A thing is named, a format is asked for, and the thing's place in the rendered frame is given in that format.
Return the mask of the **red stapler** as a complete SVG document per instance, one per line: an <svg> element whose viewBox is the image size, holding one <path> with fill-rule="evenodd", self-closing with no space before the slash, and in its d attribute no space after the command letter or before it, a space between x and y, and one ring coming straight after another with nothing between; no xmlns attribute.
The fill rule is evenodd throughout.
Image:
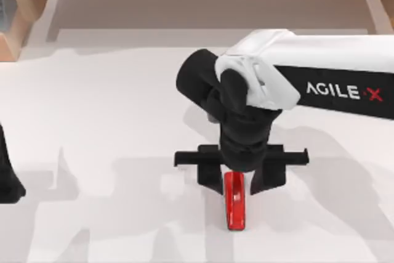
<svg viewBox="0 0 394 263"><path fill-rule="evenodd" d="M227 227L231 231L243 231L246 227L244 174L228 171L224 174L224 193Z"/></svg>

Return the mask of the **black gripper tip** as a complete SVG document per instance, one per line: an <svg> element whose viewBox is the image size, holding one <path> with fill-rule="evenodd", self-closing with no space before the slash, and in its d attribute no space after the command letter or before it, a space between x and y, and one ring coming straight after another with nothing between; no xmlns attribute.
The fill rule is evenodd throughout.
<svg viewBox="0 0 394 263"><path fill-rule="evenodd" d="M18 203L25 195L26 189L11 165L4 130L0 124L0 204Z"/></svg>

